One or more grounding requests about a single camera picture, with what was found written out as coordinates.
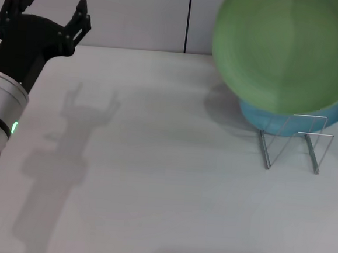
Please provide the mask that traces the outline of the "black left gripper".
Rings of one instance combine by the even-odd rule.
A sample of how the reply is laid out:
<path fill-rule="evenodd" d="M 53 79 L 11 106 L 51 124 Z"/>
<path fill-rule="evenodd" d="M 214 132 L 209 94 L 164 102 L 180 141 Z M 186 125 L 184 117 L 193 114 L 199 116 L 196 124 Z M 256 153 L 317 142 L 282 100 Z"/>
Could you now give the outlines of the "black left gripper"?
<path fill-rule="evenodd" d="M 79 1 L 66 26 L 22 14 L 33 1 L 4 0 L 0 9 L 0 73 L 14 79 L 28 93 L 46 62 L 73 55 L 91 27 L 87 0 Z"/>

